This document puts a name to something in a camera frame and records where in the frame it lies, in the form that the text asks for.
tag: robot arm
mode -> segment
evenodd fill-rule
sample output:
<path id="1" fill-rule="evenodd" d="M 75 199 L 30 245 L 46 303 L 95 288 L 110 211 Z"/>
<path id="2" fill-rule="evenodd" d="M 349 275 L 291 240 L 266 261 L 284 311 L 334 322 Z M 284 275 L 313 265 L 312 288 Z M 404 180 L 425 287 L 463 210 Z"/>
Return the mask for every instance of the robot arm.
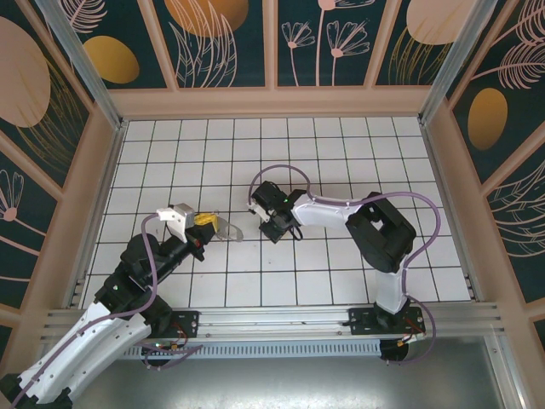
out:
<path id="1" fill-rule="evenodd" d="M 173 234 L 161 245 L 147 235 L 160 283 L 188 256 L 204 260 L 204 246 L 218 230 L 217 217 L 196 215 L 191 207 L 178 204 L 158 210 Z M 170 326 L 172 309 L 159 296 L 149 308 L 123 318 L 103 320 L 81 331 L 91 321 L 110 314 L 125 313 L 143 306 L 152 294 L 152 270 L 141 234 L 134 236 L 121 255 L 114 273 L 95 294 L 78 323 L 39 362 L 19 376 L 7 375 L 0 380 L 0 390 L 13 402 L 25 387 L 31 385 L 16 407 L 70 408 L 72 402 L 114 360 L 135 343 L 160 334 Z M 74 335 L 77 338 L 62 346 Z M 39 375 L 50 358 L 51 365 Z"/>
<path id="2" fill-rule="evenodd" d="M 251 202 L 250 211 L 262 219 L 260 230 L 273 243 L 302 226 L 347 228 L 364 259 L 382 272 L 376 276 L 376 306 L 384 324 L 395 321 L 408 307 L 400 264 L 412 251 L 416 231 L 387 199 L 360 206 L 321 204 L 304 190 L 286 195 L 274 183 L 264 181 L 252 193 Z"/>

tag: purple cable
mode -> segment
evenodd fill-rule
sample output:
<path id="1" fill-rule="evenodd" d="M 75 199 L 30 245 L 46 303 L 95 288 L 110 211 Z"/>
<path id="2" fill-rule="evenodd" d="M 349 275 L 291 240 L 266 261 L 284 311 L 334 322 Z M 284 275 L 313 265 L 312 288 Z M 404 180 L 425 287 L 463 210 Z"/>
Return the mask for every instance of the purple cable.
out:
<path id="1" fill-rule="evenodd" d="M 198 352 L 203 347 L 203 345 L 198 345 L 197 347 L 193 347 L 193 348 L 189 348 L 189 349 L 181 349 L 179 351 L 168 351 L 168 350 L 164 350 L 164 349 L 161 349 L 161 348 L 157 348 L 156 346 L 150 345 L 150 344 L 147 344 L 147 343 L 137 343 L 135 346 L 149 349 L 146 356 L 144 357 L 144 363 L 146 364 L 147 369 L 149 369 L 151 371 L 157 371 L 157 372 L 164 371 L 166 369 L 172 368 L 173 366 L 181 364 L 184 360 L 186 360 L 191 355 Z M 169 363 L 161 365 L 161 366 L 153 366 L 147 360 L 148 357 L 150 356 L 150 354 L 153 351 L 155 351 L 155 352 L 164 352 L 164 353 L 167 353 L 169 355 L 182 355 L 183 354 L 184 356 L 182 356 L 178 360 L 172 359 Z"/>
<path id="2" fill-rule="evenodd" d="M 155 259 L 153 258 L 153 251 L 152 247 L 150 245 L 150 240 L 147 237 L 146 234 L 146 224 L 153 218 L 157 217 L 157 214 L 150 215 L 146 217 L 141 224 L 141 231 L 142 231 L 142 238 L 144 239 L 144 246 L 146 247 L 146 254 L 150 261 L 150 267 L 152 269 L 152 295 L 150 296 L 150 299 L 147 300 L 147 302 L 142 305 L 141 307 L 138 307 L 137 309 L 133 309 L 132 311 L 126 311 L 124 313 L 116 313 L 116 314 L 109 314 L 105 315 L 103 317 L 97 318 L 96 320 L 90 321 L 87 325 L 83 326 L 80 330 L 78 330 L 74 335 L 72 335 L 70 338 L 68 338 L 65 343 L 63 343 L 50 357 L 48 360 L 44 362 L 42 367 L 36 374 L 31 377 L 30 382 L 20 391 L 20 393 L 15 397 L 13 403 L 9 407 L 9 409 L 15 409 L 19 401 L 22 399 L 23 396 L 26 395 L 26 392 L 32 387 L 32 385 L 37 382 L 37 380 L 43 375 L 45 370 L 59 357 L 60 354 L 64 352 L 68 346 L 73 343 L 78 336 L 82 336 L 84 332 L 86 332 L 90 327 L 93 325 L 96 325 L 102 321 L 105 320 L 114 320 L 116 318 L 124 318 L 128 317 L 130 315 L 139 314 L 142 311 L 145 311 L 148 309 L 153 302 L 155 301 L 155 297 L 157 296 L 157 288 L 158 288 L 158 277 L 157 277 L 157 268 L 155 265 Z"/>
<path id="3" fill-rule="evenodd" d="M 248 191 L 248 205 L 251 205 L 252 191 L 254 190 L 255 182 L 257 181 L 259 176 L 261 176 L 262 174 L 264 174 L 268 170 L 277 169 L 277 168 L 291 169 L 291 170 L 294 170 L 294 171 L 298 172 L 301 176 L 303 176 L 303 178 L 307 182 L 307 195 L 308 195 L 308 197 L 311 200 L 313 200 L 314 202 L 322 204 L 322 205 L 350 206 L 350 207 L 352 207 L 352 206 L 367 205 L 368 203 L 376 202 L 377 200 L 380 200 L 380 199 L 387 199 L 387 198 L 392 198 L 392 197 L 405 196 L 405 197 L 420 199 L 423 202 L 425 202 L 427 205 L 429 205 L 429 207 L 431 207 L 431 209 L 433 210 L 433 213 L 435 214 L 435 230 L 433 230 L 432 236 L 429 238 L 429 240 L 426 243 L 424 243 L 424 245 L 420 249 L 416 250 L 413 254 L 411 254 L 410 256 L 408 256 L 405 259 L 405 261 L 403 263 L 403 266 L 402 266 L 402 270 L 401 270 L 401 291 L 403 292 L 403 294 L 407 298 L 409 298 L 411 301 L 418 304 L 424 311 L 426 311 L 426 314 L 429 317 L 429 321 L 432 324 L 432 342 L 430 343 L 428 349 L 426 350 L 426 352 L 424 352 L 424 354 L 422 354 L 421 356 L 419 356 L 418 358 L 415 358 L 413 360 L 400 361 L 399 364 L 400 365 L 413 364 L 413 363 L 416 363 L 416 362 L 426 358 L 429 355 L 429 353 L 431 352 L 431 350 L 433 349 L 433 346 L 435 345 L 435 338 L 437 337 L 437 327 L 435 325 L 435 319 L 433 318 L 432 313 L 429 310 L 429 308 L 426 307 L 422 302 L 418 301 L 413 296 L 410 296 L 409 294 L 407 294 L 407 269 L 409 268 L 409 264 L 415 258 L 417 258 L 423 251 L 425 251 L 434 242 L 434 240 L 439 236 L 439 230 L 441 229 L 441 215 L 439 213 L 439 208 L 435 205 L 434 202 L 432 202 L 426 196 L 424 196 L 422 194 L 419 194 L 419 193 L 413 193 L 413 192 L 383 193 L 383 194 L 373 196 L 372 198 L 357 199 L 357 200 L 346 200 L 346 201 L 326 200 L 326 199 L 320 198 L 319 196 L 314 196 L 310 191 L 310 179 L 308 178 L 308 176 L 305 175 L 305 173 L 302 170 L 297 169 L 295 166 L 291 166 L 290 164 L 273 164 L 271 166 L 266 167 L 265 169 L 260 171 L 257 175 L 255 175 L 254 179 L 252 179 L 252 182 L 250 183 L 250 189 Z"/>

